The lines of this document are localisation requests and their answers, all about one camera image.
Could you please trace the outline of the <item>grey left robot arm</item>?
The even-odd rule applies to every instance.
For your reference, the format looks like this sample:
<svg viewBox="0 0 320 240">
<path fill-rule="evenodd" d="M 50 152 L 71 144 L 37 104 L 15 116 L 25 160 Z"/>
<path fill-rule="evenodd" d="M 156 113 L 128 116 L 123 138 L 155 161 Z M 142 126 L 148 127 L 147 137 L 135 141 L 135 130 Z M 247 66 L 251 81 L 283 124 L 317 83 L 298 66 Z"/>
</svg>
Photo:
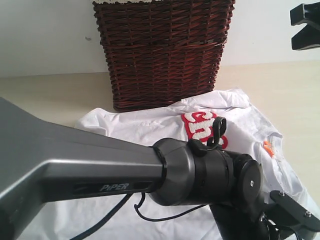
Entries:
<svg viewBox="0 0 320 240">
<path fill-rule="evenodd" d="M 298 203 L 273 190 L 262 198 L 262 169 L 247 154 L 223 151 L 226 119 L 206 144 L 165 138 L 142 146 L 49 123 L 0 101 L 0 237 L 15 240 L 48 202 L 133 193 L 162 206 L 210 206 L 225 240 L 302 236 Z"/>
</svg>

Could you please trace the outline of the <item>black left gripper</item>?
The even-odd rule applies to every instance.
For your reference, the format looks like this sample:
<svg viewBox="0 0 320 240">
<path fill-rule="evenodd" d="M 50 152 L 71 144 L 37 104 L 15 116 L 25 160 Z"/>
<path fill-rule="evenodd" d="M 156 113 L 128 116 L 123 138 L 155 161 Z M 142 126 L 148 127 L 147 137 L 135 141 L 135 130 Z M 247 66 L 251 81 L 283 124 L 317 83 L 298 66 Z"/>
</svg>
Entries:
<svg viewBox="0 0 320 240">
<path fill-rule="evenodd" d="M 231 194 L 211 203 L 211 212 L 223 240 L 285 240 L 300 236 L 300 224 L 264 194 Z"/>
</svg>

